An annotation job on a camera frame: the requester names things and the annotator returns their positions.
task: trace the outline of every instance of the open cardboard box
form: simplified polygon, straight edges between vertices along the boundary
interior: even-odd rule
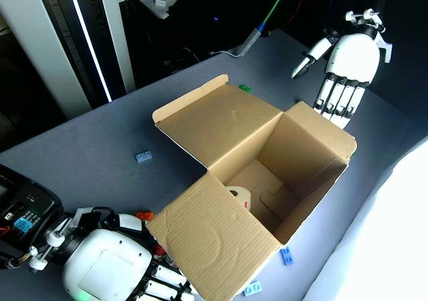
[[[228,80],[223,74],[153,113],[207,173],[147,227],[208,301],[245,288],[356,149],[352,136],[305,103],[282,112]],[[251,212],[225,185],[251,191]]]

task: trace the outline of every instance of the blue qr code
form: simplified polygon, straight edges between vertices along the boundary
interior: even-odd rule
[[[22,232],[27,233],[29,229],[33,227],[34,224],[32,222],[28,221],[27,219],[24,219],[23,217],[20,217],[15,221],[13,226],[15,226],[17,229],[20,229]]]

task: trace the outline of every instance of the led light strip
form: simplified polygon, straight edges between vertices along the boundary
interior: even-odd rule
[[[95,54],[94,46],[92,45],[91,39],[89,37],[88,29],[86,28],[85,21],[83,20],[83,15],[82,15],[82,12],[80,11],[80,6],[78,3],[78,0],[72,0],[72,1],[74,4],[74,8],[76,9],[76,12],[78,13],[79,22],[80,22],[80,25],[82,26],[83,33],[85,35],[86,42],[88,43],[89,50],[91,51],[92,59],[94,60],[96,70],[98,72],[98,75],[100,75],[102,87],[104,88],[108,102],[112,102],[112,98],[110,97],[110,93],[107,89],[106,81],[105,81],[104,76],[101,72],[100,64],[98,63],[98,59],[97,59],[96,54]]]

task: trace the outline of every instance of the table surface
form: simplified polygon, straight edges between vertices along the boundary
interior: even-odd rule
[[[259,39],[243,58],[221,54],[201,62],[0,153],[0,163],[51,189],[66,211],[103,205],[121,213],[159,212],[205,170],[154,127],[153,110],[223,73],[282,110],[297,100],[313,104],[325,62],[291,80],[303,50],[303,45],[276,32]],[[252,300],[304,297],[385,168],[404,151],[411,125],[372,92],[364,95],[346,128],[356,137],[356,156],[291,238],[294,264],[285,266],[276,254],[257,276],[263,292]],[[152,160],[137,164],[134,155],[147,150]],[[38,274],[22,267],[1,275],[5,300],[69,300],[59,266],[48,265]],[[234,300],[242,298],[240,294]]]

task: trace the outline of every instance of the black device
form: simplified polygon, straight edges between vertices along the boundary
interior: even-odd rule
[[[27,252],[62,213],[60,199],[0,164],[0,239]]]

